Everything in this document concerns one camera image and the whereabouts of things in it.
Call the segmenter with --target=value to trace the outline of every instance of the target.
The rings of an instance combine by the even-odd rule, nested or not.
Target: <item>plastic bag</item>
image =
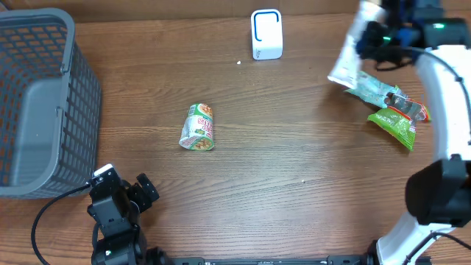
[[[361,59],[356,52],[356,44],[370,21],[376,21],[384,14],[384,9],[375,1],[363,0],[350,26],[339,58],[327,78],[332,82],[357,88],[357,76],[361,70]]]
[[[390,86],[381,82],[375,77],[361,71],[358,75],[358,85],[356,89],[347,89],[345,92],[358,96],[365,102],[375,106],[386,108],[386,101],[389,100],[390,94],[397,94],[407,97],[399,87]]]

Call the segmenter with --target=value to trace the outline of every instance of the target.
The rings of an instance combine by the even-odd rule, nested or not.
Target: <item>white power adapter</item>
[[[278,59],[283,53],[280,11],[256,10],[252,13],[252,50],[256,60]]]

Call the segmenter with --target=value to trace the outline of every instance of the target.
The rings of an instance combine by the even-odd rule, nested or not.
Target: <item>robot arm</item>
[[[103,234],[93,231],[93,265],[174,265],[161,248],[147,249],[141,229],[141,213],[159,198],[145,174],[134,185],[122,180],[111,164],[93,173],[87,212]]]
[[[408,212],[377,241],[373,256],[376,264],[415,264],[435,233],[471,220],[471,42],[464,20],[444,18],[439,0],[383,0],[381,7],[384,24],[370,21],[356,51],[397,66],[412,59],[427,91],[436,151],[434,162],[409,179]]]

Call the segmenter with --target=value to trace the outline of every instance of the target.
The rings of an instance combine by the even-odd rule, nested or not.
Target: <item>snack can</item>
[[[207,151],[214,147],[213,110],[206,104],[190,106],[179,144],[186,149]]]

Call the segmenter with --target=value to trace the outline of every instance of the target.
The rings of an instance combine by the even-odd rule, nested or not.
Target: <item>basket handle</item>
[[[64,10],[58,8],[42,8],[38,10],[11,10],[0,12],[2,21],[21,21],[25,18],[51,17],[59,18],[67,28],[67,37],[65,38],[65,47],[62,58],[60,72],[65,74],[71,70],[73,48],[75,43],[75,23],[74,19]]]

